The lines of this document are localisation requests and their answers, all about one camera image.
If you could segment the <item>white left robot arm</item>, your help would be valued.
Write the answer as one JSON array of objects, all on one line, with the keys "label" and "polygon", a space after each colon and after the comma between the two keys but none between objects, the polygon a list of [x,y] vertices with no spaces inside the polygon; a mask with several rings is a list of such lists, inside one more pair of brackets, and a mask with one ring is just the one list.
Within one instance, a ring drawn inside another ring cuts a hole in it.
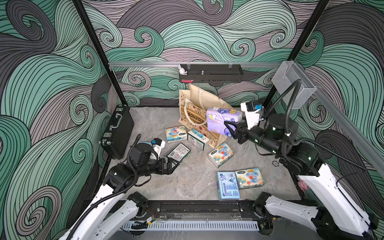
[{"label": "white left robot arm", "polygon": [[125,223],[147,213],[148,199],[139,192],[130,194],[114,212],[113,207],[134,186],[141,176],[170,175],[179,162],[172,158],[161,158],[165,141],[155,138],[151,142],[140,142],[137,135],[130,146],[127,158],[112,167],[95,197],[62,240],[108,240]]}]

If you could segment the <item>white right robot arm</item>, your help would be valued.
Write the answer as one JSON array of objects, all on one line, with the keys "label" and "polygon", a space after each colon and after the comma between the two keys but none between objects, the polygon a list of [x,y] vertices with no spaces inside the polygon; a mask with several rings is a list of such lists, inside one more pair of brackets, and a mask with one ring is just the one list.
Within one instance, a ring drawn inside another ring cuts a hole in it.
[{"label": "white right robot arm", "polygon": [[268,222],[283,217],[299,223],[315,231],[323,240],[371,240],[370,231],[377,229],[378,217],[362,210],[345,191],[317,150],[322,145],[307,138],[293,139],[297,123],[290,118],[290,112],[301,84],[298,79],[281,94],[284,97],[292,92],[285,114],[268,119],[284,120],[275,130],[264,130],[258,126],[249,129],[245,121],[225,121],[224,124],[239,144],[252,141],[279,158],[291,174],[308,185],[323,205],[298,204],[263,192],[254,202],[255,213]]}]

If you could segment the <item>purple puppy tissue pack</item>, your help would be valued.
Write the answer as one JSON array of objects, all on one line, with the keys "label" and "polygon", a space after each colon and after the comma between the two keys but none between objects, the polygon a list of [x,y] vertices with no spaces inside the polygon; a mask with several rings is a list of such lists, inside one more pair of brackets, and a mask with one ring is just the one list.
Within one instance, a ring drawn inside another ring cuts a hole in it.
[{"label": "purple puppy tissue pack", "polygon": [[227,136],[224,121],[240,122],[243,113],[237,110],[212,107],[207,110],[207,128],[212,133]]}]

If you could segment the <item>green blue tissue pack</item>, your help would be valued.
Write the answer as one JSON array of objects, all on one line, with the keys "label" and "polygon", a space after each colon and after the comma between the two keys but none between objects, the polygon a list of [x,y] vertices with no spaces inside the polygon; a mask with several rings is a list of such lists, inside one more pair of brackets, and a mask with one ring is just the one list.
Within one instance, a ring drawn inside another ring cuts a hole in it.
[{"label": "green blue tissue pack", "polygon": [[210,139],[198,132],[195,129],[188,131],[188,141],[196,146],[198,149],[204,151]]}]

